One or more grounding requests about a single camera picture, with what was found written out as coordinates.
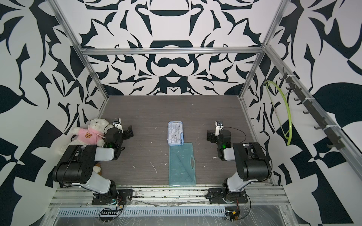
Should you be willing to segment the blue geometry set case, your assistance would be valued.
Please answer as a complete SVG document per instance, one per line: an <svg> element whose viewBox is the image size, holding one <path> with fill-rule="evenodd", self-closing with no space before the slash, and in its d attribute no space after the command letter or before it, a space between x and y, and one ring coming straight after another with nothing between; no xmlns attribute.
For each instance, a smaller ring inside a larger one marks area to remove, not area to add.
<svg viewBox="0 0 362 226"><path fill-rule="evenodd" d="M181 121L170 121L168 123L167 142L171 147L184 144L183 123Z"/></svg>

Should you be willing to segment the teal ruler set case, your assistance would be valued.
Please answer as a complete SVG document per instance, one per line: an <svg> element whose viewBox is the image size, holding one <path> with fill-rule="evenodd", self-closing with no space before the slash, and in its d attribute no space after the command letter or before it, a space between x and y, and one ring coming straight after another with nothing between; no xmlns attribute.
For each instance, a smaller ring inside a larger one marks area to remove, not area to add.
<svg viewBox="0 0 362 226"><path fill-rule="evenodd" d="M196 185L195 158L192 143L169 147L169 186Z"/></svg>

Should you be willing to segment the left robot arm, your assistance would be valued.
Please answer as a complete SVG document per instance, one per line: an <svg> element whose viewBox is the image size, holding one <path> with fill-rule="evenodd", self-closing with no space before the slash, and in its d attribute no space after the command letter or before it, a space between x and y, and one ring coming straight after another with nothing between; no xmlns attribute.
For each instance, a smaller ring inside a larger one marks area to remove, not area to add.
<svg viewBox="0 0 362 226"><path fill-rule="evenodd" d="M114 203L119 199L115 182L94 171L96 162L116 161L124 150L123 141L134 136L132 126L127 130L112 127L105 133L105 145L70 145L53 170L55 182L64 186L80 186L94 193L99 200Z"/></svg>

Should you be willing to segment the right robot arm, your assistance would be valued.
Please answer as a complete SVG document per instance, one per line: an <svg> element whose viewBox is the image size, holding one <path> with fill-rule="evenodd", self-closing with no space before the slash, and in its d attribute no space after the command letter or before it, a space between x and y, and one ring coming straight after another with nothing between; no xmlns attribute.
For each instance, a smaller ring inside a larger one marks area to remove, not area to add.
<svg viewBox="0 0 362 226"><path fill-rule="evenodd" d="M232 143L232 133L207 131L206 140L217 145L218 158L236 164L236 172L222 184L222 196L237 197L253 182L264 182L272 174L271 159L257 142Z"/></svg>

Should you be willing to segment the white teddy bear pink shirt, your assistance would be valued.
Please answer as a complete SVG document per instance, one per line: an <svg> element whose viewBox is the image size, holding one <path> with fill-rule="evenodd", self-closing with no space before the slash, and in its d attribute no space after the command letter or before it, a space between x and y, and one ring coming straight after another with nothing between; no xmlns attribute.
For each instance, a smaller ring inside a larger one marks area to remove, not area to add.
<svg viewBox="0 0 362 226"><path fill-rule="evenodd" d="M99 118L91 120L87 128L74 127L70 130L70 133L76 135L75 140L71 141L68 145L62 146L57 153L63 155L70 145L96 145L103 147L105 145L106 130L111 127L112 125L107 120Z"/></svg>

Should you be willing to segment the small brown white plush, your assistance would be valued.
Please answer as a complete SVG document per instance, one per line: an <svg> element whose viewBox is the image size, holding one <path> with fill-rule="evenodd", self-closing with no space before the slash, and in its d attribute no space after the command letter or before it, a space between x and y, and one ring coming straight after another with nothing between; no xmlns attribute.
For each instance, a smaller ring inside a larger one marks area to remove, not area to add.
<svg viewBox="0 0 362 226"><path fill-rule="evenodd" d="M93 166L93 171L99 175L102 175L102 169L100 163L97 163Z"/></svg>

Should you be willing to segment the black yellow connector right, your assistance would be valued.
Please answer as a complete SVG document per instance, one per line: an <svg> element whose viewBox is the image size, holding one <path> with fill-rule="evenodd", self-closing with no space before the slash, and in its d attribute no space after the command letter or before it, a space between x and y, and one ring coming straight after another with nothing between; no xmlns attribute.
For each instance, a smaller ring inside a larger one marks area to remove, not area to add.
<svg viewBox="0 0 362 226"><path fill-rule="evenodd" d="M240 216L240 210L234 209L234 210L225 210L224 218L228 221L236 221L239 219Z"/></svg>

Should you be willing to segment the black hook rack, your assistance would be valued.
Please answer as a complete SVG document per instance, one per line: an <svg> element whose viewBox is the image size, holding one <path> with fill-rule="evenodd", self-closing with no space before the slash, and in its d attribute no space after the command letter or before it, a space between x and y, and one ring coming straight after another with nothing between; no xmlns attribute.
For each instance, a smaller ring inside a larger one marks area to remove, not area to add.
<svg viewBox="0 0 362 226"><path fill-rule="evenodd" d="M327 144L328 148L336 148L341 150L346 147L342 141L342 137L336 132L336 125L330 124L324 113L322 113L321 107L317 106L317 101L311 96L311 94L305 89L302 83L299 82L299 79L294 74L288 74L285 72L285 68L282 69L283 76L280 80L284 80L289 87L287 90L289 92L294 92L297 98L294 100L303 104L306 108L306 111L303 111L305 115L311 115L316 121L317 126L314 126L315 130L322 130L327 138L330 140L330 143Z"/></svg>

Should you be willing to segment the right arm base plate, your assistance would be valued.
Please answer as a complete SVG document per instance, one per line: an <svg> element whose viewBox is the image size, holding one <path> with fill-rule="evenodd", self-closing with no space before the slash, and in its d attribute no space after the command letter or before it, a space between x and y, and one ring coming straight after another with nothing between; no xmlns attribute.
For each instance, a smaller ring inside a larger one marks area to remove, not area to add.
<svg viewBox="0 0 362 226"><path fill-rule="evenodd" d="M248 197L245 192L231 193L221 188L209 188L205 198L211 204L248 203Z"/></svg>

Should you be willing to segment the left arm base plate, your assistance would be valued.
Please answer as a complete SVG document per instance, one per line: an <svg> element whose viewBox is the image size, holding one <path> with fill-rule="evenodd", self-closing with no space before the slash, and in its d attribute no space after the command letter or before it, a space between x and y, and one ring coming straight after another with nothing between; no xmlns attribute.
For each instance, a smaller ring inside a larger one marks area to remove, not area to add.
<svg viewBox="0 0 362 226"><path fill-rule="evenodd" d="M118 189L114 194L93 194L92 205L123 205L133 199L132 189Z"/></svg>

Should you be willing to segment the green tube on wall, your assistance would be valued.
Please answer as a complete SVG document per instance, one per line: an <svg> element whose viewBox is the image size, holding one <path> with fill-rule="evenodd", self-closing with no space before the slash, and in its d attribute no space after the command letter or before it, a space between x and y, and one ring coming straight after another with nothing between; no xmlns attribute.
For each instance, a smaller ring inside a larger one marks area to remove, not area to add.
<svg viewBox="0 0 362 226"><path fill-rule="evenodd" d="M292 116L291 116L291 111L290 111L290 108L289 108L289 104L288 104L288 101L286 99L286 95L284 94L284 92L282 91L282 89L273 81L271 80L266 80L264 82L264 86L266 88L266 91L267 91L267 94L269 96L269 99L271 101L271 104L272 104L272 108L276 114L276 117L277 117L277 120L278 120L278 123L280 124L281 126L281 129L282 129L282 132L283 132L283 136L284 138L287 140L287 143L286 143L286 146L290 146L291 144L291 141L292 141L292 136L293 136L293 130L292 130ZM274 102L273 102L273 99L271 97L271 94L269 92L269 87L270 86L273 86L277 89L278 93L281 95L282 99L283 99L283 102L284 102L284 105L285 105L285 108L286 108L286 112L287 112L287 116L288 116L288 130L285 132L283 127L282 127L282 124L281 124L281 120L279 119L279 116L277 114L277 111L275 109L275 106L274 106Z"/></svg>

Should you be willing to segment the aluminium frame rail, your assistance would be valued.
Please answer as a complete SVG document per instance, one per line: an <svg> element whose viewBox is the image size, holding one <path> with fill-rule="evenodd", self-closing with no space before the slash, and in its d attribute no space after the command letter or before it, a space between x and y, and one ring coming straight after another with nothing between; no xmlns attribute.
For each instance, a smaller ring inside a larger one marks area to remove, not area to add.
<svg viewBox="0 0 362 226"><path fill-rule="evenodd" d="M117 186L117 189L132 189L132 199L128 206L191 206L210 205L205 198L210 188L221 188L220 184L198 184L191 187L169 187L167 185ZM250 184L246 194L255 205L290 205L282 186L268 183ZM91 207L93 193L78 187L56 190L49 207Z"/></svg>

